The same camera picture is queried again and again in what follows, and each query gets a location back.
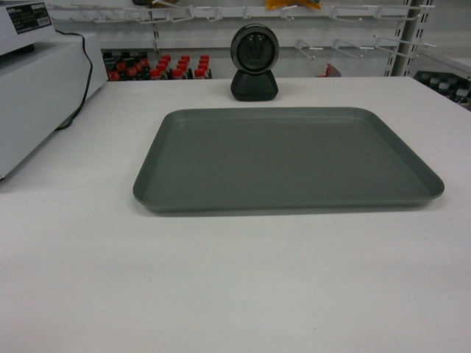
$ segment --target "white table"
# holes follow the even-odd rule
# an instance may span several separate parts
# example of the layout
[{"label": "white table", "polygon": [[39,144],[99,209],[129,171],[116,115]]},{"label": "white table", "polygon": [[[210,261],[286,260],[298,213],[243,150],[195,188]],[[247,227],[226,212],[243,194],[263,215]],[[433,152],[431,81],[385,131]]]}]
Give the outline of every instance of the white table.
[{"label": "white table", "polygon": [[[471,113],[409,78],[107,83],[0,182],[0,352],[469,352]],[[417,209],[161,217],[132,185],[182,108],[371,110],[445,182]]]}]

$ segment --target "metal hook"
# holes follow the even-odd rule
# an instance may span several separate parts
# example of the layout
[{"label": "metal hook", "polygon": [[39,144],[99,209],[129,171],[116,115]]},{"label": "metal hook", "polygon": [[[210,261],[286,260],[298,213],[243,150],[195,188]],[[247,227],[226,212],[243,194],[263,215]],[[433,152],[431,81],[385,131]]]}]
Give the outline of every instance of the metal hook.
[{"label": "metal hook", "polygon": [[299,39],[296,42],[296,49],[301,51],[301,53],[303,55],[305,55],[306,57],[308,57],[310,60],[314,60],[314,59],[316,59],[316,57],[313,56],[313,55],[310,55],[308,52],[306,52],[303,49],[304,47],[307,47],[309,50],[315,50],[315,51],[324,50],[324,48],[321,48],[321,47],[309,46],[304,40]]},{"label": "metal hook", "polygon": [[293,21],[294,20],[294,17],[293,16],[290,16],[288,17],[286,15],[286,11],[287,10],[290,10],[290,9],[294,9],[295,7],[297,7],[297,5],[291,5],[291,6],[286,6],[286,7],[282,7],[280,12],[281,12],[281,18],[284,18],[285,20],[288,20],[288,21]]},{"label": "metal hook", "polygon": [[170,22],[172,20],[173,20],[173,18],[171,18],[171,16],[170,16],[170,11],[167,10],[167,12],[165,14],[165,18],[163,20],[151,20],[151,21],[149,21],[149,20],[144,20],[144,21],[135,20],[135,21],[139,24],[163,24],[165,22]]},{"label": "metal hook", "polygon": [[384,8],[404,8],[408,10],[414,10],[415,7],[412,6],[394,6],[394,5],[364,5],[365,7],[373,7],[376,8],[376,13],[373,15],[373,18],[376,18],[378,20],[390,20],[390,21],[415,21],[417,20],[420,15],[416,15],[414,17],[407,17],[405,15],[404,17],[383,17],[384,15],[382,14]]},{"label": "metal hook", "polygon": [[215,13],[214,13],[214,17],[211,18],[211,17],[208,16],[208,17],[207,17],[207,20],[208,20],[209,22],[216,22],[216,21],[222,20],[221,7],[217,7],[217,8],[216,8],[216,11],[215,11]]},{"label": "metal hook", "polygon": [[395,51],[395,50],[391,50],[391,49],[388,49],[388,48],[384,48],[384,47],[380,46],[381,40],[390,40],[390,41],[395,42],[395,43],[404,43],[404,44],[409,44],[409,45],[412,45],[412,46],[423,46],[423,45],[419,45],[419,44],[413,44],[412,42],[408,42],[407,40],[394,39],[394,38],[385,38],[385,37],[377,37],[377,38],[376,38],[376,43],[375,43],[375,48],[376,48],[376,49],[380,49],[380,50],[382,50],[382,51],[386,51],[386,52],[388,52],[388,53],[397,55],[397,56],[399,56],[399,57],[405,57],[405,58],[407,58],[407,59],[415,59],[415,58],[418,57],[419,55],[417,55],[417,54],[407,55],[407,54],[403,54],[403,53],[400,53],[400,52]]},{"label": "metal hook", "polygon": [[358,17],[357,20],[347,20],[346,18],[340,18],[338,17],[339,15],[337,14],[337,10],[338,9],[350,9],[350,10],[368,10],[368,9],[364,9],[362,7],[355,7],[355,6],[334,6],[332,8],[332,12],[330,13],[329,15],[329,18],[333,19],[333,20],[337,20],[337,21],[343,21],[343,22],[349,22],[349,23],[354,23],[354,24],[357,24],[358,22],[361,22],[363,21],[363,18],[361,17]]},{"label": "metal hook", "polygon": [[242,15],[242,18],[244,20],[249,20],[250,19],[250,11],[249,11],[249,5],[247,5],[244,9],[244,14]]},{"label": "metal hook", "polygon": [[352,53],[349,53],[348,51],[345,51],[343,49],[340,49],[340,44],[339,43],[343,43],[343,44],[347,44],[348,46],[352,46],[353,48],[357,48],[357,49],[369,49],[369,47],[360,47],[360,46],[356,46],[355,44],[351,44],[350,42],[347,42],[346,40],[342,40],[342,39],[338,39],[336,38],[334,41],[333,41],[333,46],[332,48],[335,49],[336,51],[340,51],[341,53],[349,56],[349,57],[352,57],[354,59],[361,59],[363,57],[362,54],[360,55],[354,55]]}]

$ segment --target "power cord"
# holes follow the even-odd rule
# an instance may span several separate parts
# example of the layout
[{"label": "power cord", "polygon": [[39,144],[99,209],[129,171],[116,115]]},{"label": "power cord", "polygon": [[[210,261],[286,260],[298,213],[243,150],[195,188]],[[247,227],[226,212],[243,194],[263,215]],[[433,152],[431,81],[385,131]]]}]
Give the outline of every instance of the power cord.
[{"label": "power cord", "polygon": [[55,131],[60,131],[60,130],[67,129],[70,125],[72,125],[75,118],[79,115],[80,111],[82,110],[83,105],[85,104],[85,100],[87,99],[87,95],[88,95],[88,88],[90,88],[91,74],[93,73],[93,63],[91,62],[90,57],[88,57],[87,51],[85,50],[85,37],[83,35],[79,33],[72,33],[72,32],[61,32],[57,29],[56,29],[56,32],[60,33],[61,35],[76,35],[78,37],[82,37],[82,50],[88,62],[90,63],[90,70],[88,71],[87,85],[85,86],[85,93],[83,94],[82,101],[80,102],[79,107],[72,113],[71,117],[69,118],[68,123],[64,126],[59,126],[55,130]]}]

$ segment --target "red item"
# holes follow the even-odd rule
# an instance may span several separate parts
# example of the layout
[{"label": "red item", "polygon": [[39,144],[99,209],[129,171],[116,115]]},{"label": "red item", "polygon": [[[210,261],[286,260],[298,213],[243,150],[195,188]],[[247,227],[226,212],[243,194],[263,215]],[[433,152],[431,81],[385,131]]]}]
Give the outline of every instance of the red item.
[{"label": "red item", "polygon": [[178,63],[177,68],[179,68],[181,71],[186,71],[187,69],[186,63]]},{"label": "red item", "polygon": [[167,59],[160,59],[159,64],[164,64],[165,66],[169,65],[169,61]]},{"label": "red item", "polygon": [[207,63],[199,64],[198,68],[202,68],[203,70],[207,71],[208,70],[208,64]]},{"label": "red item", "polygon": [[182,79],[183,78],[183,71],[180,68],[174,68],[171,71],[171,75],[174,79]]},{"label": "red item", "polygon": [[116,67],[118,69],[118,72],[126,71],[126,63],[124,61],[121,61],[120,63],[117,63]]},{"label": "red item", "polygon": [[160,76],[162,76],[162,71],[159,70],[158,68],[153,68],[151,71],[149,71],[149,74],[150,74],[151,79],[157,79],[157,78],[160,78]]},{"label": "red item", "polygon": [[110,71],[108,72],[108,78],[110,81],[119,81],[121,77],[119,76],[119,72],[117,71]]},{"label": "red item", "polygon": [[167,69],[167,65],[166,64],[157,64],[157,66],[155,66],[156,69],[158,70],[161,70],[161,71],[165,71]]},{"label": "red item", "polygon": [[197,68],[195,71],[194,71],[194,77],[196,79],[204,79],[206,77],[206,71],[202,68]]}]

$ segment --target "gray tray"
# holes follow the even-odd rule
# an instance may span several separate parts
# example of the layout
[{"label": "gray tray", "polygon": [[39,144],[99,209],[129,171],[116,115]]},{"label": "gray tray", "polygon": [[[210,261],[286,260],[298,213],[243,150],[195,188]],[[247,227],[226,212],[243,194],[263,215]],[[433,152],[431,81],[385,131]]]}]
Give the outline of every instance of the gray tray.
[{"label": "gray tray", "polygon": [[417,206],[444,189],[375,114],[298,107],[168,114],[133,192],[166,213]]}]

